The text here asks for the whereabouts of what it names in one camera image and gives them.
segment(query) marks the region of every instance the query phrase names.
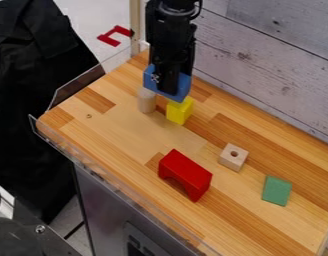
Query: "yellow block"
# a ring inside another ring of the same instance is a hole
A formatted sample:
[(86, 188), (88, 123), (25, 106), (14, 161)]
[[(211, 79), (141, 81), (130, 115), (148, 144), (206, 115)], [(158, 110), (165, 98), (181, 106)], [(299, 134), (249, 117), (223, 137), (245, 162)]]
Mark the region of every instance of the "yellow block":
[(166, 106), (166, 118), (174, 123), (183, 125), (193, 112), (194, 100), (185, 98), (182, 103), (169, 100)]

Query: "wooden tabletop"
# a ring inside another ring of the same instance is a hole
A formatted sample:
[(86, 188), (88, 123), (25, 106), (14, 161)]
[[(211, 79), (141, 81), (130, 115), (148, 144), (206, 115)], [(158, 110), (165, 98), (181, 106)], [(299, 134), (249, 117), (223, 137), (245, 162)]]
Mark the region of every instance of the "wooden tabletop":
[[(136, 91), (146, 63), (147, 53), (134, 57), (45, 113), (38, 129), (92, 159), (105, 179), (122, 181), (121, 190), (208, 255), (208, 247), (222, 255), (319, 253), (328, 237), (328, 145), (198, 78), (184, 126), (166, 120), (163, 97), (158, 111), (142, 114)], [(217, 162), (227, 143), (249, 151), (240, 173)], [(197, 203), (157, 176), (174, 148), (214, 174)], [(266, 175), (292, 182), (286, 207), (261, 200)]]

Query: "green square tile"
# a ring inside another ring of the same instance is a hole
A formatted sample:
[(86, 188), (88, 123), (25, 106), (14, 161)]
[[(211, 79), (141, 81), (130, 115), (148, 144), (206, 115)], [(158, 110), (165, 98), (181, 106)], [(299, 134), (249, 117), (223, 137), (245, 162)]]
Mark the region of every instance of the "green square tile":
[(274, 204), (286, 206), (291, 189), (292, 184), (290, 182), (272, 176), (266, 176), (262, 199)]

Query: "toy block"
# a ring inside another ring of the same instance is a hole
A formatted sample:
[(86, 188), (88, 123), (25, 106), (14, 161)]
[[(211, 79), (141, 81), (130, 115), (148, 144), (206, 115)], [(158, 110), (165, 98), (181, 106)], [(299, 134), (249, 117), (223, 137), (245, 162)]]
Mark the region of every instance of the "toy block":
[(290, 182), (266, 176), (262, 199), (274, 204), (286, 206), (290, 197), (292, 184)]
[(144, 87), (138, 90), (138, 109), (144, 114), (152, 113), (156, 110), (157, 94)]
[(219, 163), (233, 171), (239, 172), (247, 156), (248, 151), (228, 143), (220, 155)]
[(149, 65), (144, 72), (144, 87), (157, 93), (163, 95), (164, 97), (182, 103), (185, 97), (189, 94), (191, 89), (191, 76), (188, 76), (184, 73), (179, 74), (178, 78), (178, 88), (175, 95), (171, 95), (165, 92), (162, 92), (158, 89), (157, 79), (154, 76), (155, 66), (153, 64)]
[(187, 97), (183, 103), (172, 100), (166, 106), (166, 118), (174, 123), (183, 125), (193, 112), (194, 100)]
[(193, 202), (197, 202), (209, 189), (213, 176), (175, 149), (159, 162), (158, 175), (162, 179), (173, 178), (178, 181)]

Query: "red bracket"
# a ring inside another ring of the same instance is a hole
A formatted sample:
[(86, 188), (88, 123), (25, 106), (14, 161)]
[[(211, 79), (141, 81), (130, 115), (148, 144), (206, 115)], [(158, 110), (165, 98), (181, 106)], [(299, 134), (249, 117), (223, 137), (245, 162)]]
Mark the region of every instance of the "red bracket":
[(159, 162), (158, 175), (181, 183), (193, 202), (197, 202), (209, 189), (213, 176), (175, 149)]
[(117, 47), (119, 44), (121, 44), (118, 40), (115, 40), (113, 38), (110, 38), (111, 35), (114, 33), (119, 33), (127, 37), (132, 37), (133, 36), (133, 31), (120, 27), (120, 26), (115, 26), (111, 31), (107, 32), (104, 35), (99, 35), (98, 39), (106, 44), (112, 45), (114, 47)]

